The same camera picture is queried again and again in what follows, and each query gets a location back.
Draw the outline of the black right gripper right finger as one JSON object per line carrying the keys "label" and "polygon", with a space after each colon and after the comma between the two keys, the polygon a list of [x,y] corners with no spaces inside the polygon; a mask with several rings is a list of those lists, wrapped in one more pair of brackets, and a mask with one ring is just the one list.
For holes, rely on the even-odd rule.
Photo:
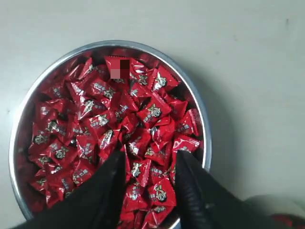
{"label": "black right gripper right finger", "polygon": [[273,219],[254,211],[222,187],[198,160],[178,151],[175,194],[183,229],[277,229]]}

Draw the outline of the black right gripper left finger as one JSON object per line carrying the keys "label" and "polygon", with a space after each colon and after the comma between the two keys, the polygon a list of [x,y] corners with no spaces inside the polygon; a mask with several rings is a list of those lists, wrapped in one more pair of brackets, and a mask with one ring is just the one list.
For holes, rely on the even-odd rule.
{"label": "black right gripper left finger", "polygon": [[115,229],[125,193],[125,154],[111,153],[90,179],[64,201],[17,225],[18,229]]}

